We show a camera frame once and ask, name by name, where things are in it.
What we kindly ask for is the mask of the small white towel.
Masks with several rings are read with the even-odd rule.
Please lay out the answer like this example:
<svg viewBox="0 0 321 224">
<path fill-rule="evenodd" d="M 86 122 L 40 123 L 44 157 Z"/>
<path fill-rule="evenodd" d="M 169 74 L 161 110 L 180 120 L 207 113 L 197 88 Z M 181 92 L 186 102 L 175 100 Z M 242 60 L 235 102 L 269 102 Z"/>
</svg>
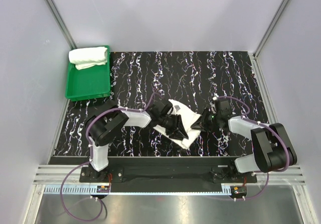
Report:
<svg viewBox="0 0 321 224">
<path fill-rule="evenodd" d="M 160 134 L 187 150 L 201 134 L 200 130 L 192 129 L 192 124 L 201 116 L 193 112 L 181 102 L 169 99 L 172 104 L 165 121 L 153 127 Z"/>
</svg>

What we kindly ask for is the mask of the large white towel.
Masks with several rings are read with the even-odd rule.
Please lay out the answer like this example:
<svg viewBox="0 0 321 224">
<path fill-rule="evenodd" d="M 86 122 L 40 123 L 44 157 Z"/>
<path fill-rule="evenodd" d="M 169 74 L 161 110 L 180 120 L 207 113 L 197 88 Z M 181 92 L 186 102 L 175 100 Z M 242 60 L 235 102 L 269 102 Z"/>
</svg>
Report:
<svg viewBox="0 0 321 224">
<path fill-rule="evenodd" d="M 105 65 L 108 58 L 107 47 L 92 47 L 74 49 L 68 54 L 69 61 L 77 70 Z"/>
</svg>

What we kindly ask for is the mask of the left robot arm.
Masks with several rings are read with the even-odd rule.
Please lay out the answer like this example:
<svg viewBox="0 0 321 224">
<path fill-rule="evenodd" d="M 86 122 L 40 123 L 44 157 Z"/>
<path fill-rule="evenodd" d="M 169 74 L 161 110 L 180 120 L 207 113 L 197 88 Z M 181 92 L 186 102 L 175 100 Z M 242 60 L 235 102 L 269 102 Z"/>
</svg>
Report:
<svg viewBox="0 0 321 224">
<path fill-rule="evenodd" d="M 114 104 L 87 121 L 86 138 L 89 142 L 91 176 L 98 182 L 108 177 L 108 150 L 115 135 L 125 126 L 153 128 L 172 141 L 189 139 L 180 107 L 169 100 L 149 103 L 144 109 L 131 109 Z"/>
</svg>

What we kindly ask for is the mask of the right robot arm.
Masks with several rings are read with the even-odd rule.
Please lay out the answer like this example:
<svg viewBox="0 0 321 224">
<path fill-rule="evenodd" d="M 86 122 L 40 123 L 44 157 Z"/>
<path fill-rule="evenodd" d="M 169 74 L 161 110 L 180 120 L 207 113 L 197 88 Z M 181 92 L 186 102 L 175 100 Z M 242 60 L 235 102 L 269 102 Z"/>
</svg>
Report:
<svg viewBox="0 0 321 224">
<path fill-rule="evenodd" d="M 223 129 L 249 139 L 252 154 L 238 157 L 221 177 L 239 182 L 248 173 L 284 172 L 297 164 L 297 154 L 283 124 L 266 124 L 247 117 L 249 106 L 232 96 L 213 98 L 209 108 L 191 124 L 192 130 Z"/>
</svg>

